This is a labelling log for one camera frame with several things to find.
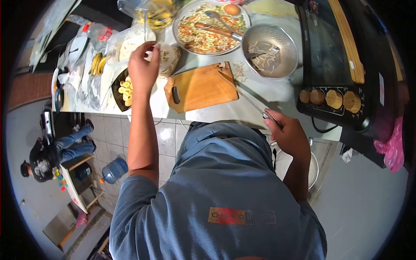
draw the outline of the white countertop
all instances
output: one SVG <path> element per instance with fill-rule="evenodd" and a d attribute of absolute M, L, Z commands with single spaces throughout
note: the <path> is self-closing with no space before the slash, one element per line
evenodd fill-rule
<path fill-rule="evenodd" d="M 299 51 L 300 60 L 298 69 L 289 79 L 273 80 L 261 78 L 243 62 L 243 54 L 240 48 L 221 56 L 195 55 L 182 50 L 182 56 L 176 67 L 176 73 L 224 61 L 230 62 L 231 70 L 234 70 L 234 64 L 243 64 L 244 71 L 246 71 L 245 77 L 237 77 L 235 79 L 239 82 L 240 90 L 249 96 L 249 98 L 260 108 L 263 109 L 268 107 L 270 109 L 280 111 L 288 116 L 298 118 L 308 137 L 319 137 L 322 139 L 339 141 L 342 131 L 340 126 L 329 133 L 320 134 L 313 128 L 311 118 L 299 113 L 296 109 L 293 86 L 302 83 L 303 67 L 301 28 L 294 5 L 283 0 L 257 0 L 248 5 L 243 5 L 243 8 L 249 14 L 252 25 L 259 23 L 278 25 L 283 28 L 294 40 Z M 176 43 L 171 26 L 155 33 L 157 35 L 157 41 L 162 41 L 171 45 Z M 90 67 L 90 64 L 88 63 L 91 63 L 92 60 L 92 53 L 89 53 L 89 55 L 91 57 L 87 56 L 87 63 L 85 65 L 86 68 Z M 99 87 L 99 110 L 94 108 L 94 106 L 89 105 L 88 102 L 85 104 L 85 102 L 79 102 L 76 98 L 66 98 L 61 111 L 130 115 L 131 109 L 125 112 L 120 111 L 111 92 L 112 82 L 119 75 L 119 73 L 126 68 L 127 64 L 119 67 L 111 67 L 107 64 L 104 67 L 104 73 L 101 76 L 101 85 Z M 87 73 L 84 73 L 80 89 L 85 88 L 83 85 L 88 81 L 84 79 L 85 77 L 88 77 Z M 185 119 L 189 121 L 201 122 L 230 121 L 246 124 L 255 128 L 266 129 L 261 114 L 241 96 L 237 101 L 178 114 L 168 106 L 165 92 L 163 90 L 166 82 L 166 79 L 157 79 L 152 90 L 150 103 L 153 117 Z M 90 93 L 97 93 L 98 87 L 92 87 L 92 89 L 93 91 Z M 66 102 L 68 101 L 71 103 L 75 101 L 77 105 L 68 106 L 66 105 Z M 318 119 L 316 119 L 315 122 L 317 127 L 322 129 L 329 128 L 333 125 Z"/>

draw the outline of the knife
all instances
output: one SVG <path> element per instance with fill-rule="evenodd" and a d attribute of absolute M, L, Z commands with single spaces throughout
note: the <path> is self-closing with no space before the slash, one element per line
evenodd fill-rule
<path fill-rule="evenodd" d="M 238 86 L 238 84 L 234 81 L 234 79 L 232 79 L 234 81 L 234 84 L 227 79 L 228 76 L 224 75 L 221 71 L 217 70 L 218 74 L 220 75 L 220 77 L 225 80 L 230 86 L 232 86 L 241 96 L 243 96 L 254 108 L 256 108 L 260 114 L 263 116 L 263 119 L 266 118 L 270 118 L 271 120 L 273 120 L 278 126 L 279 128 L 282 130 L 283 126 L 280 122 L 278 122 L 273 116 L 271 116 L 269 113 L 267 113 L 266 111 L 263 111 L 261 108 L 258 107 L 258 105 L 256 105 L 251 99 L 248 98 L 248 96 L 246 96 L 245 94 L 243 94 L 235 85 Z"/>

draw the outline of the red bottle cap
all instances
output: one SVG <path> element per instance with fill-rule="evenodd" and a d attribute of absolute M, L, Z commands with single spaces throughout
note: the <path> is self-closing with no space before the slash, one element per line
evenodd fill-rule
<path fill-rule="evenodd" d="M 86 32 L 89 28 L 89 25 L 84 25 L 84 28 L 82 28 L 82 32 Z"/>

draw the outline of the plastic bottle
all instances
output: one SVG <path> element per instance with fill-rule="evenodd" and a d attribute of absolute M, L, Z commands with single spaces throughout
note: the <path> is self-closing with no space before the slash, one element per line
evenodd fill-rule
<path fill-rule="evenodd" d="M 104 166 L 102 170 L 103 178 L 100 180 L 101 183 L 105 181 L 109 184 L 114 184 L 118 179 L 127 173 L 129 170 L 127 163 L 122 158 L 117 158 L 111 163 Z"/>
<path fill-rule="evenodd" d="M 97 42 L 98 44 L 106 42 L 113 35 L 113 33 L 116 33 L 113 29 L 104 26 L 101 23 L 84 25 L 82 32 L 86 33 L 88 38 L 90 38 L 93 42 Z"/>

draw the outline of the person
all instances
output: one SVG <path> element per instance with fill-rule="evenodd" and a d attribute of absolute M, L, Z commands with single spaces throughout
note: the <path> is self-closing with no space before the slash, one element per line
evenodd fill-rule
<path fill-rule="evenodd" d="M 297 119 L 267 110 L 272 140 L 293 156 L 283 182 L 264 136 L 231 123 L 192 123 L 168 181 L 150 109 L 159 48 L 130 56 L 134 85 L 127 163 L 110 227 L 113 259 L 325 259 L 327 242 L 307 202 L 311 152 Z M 146 51 L 153 52 L 150 62 Z"/>
<path fill-rule="evenodd" d="M 76 140 L 92 133 L 93 130 L 94 125 L 91 120 L 87 119 L 79 131 L 54 141 L 50 146 L 44 146 L 42 139 L 38 138 L 29 154 L 30 163 L 25 160 L 20 165 L 20 173 L 23 177 L 32 175 L 38 182 L 52 180 L 54 167 L 80 155 L 95 151 L 96 146 L 92 140 L 72 145 Z"/>

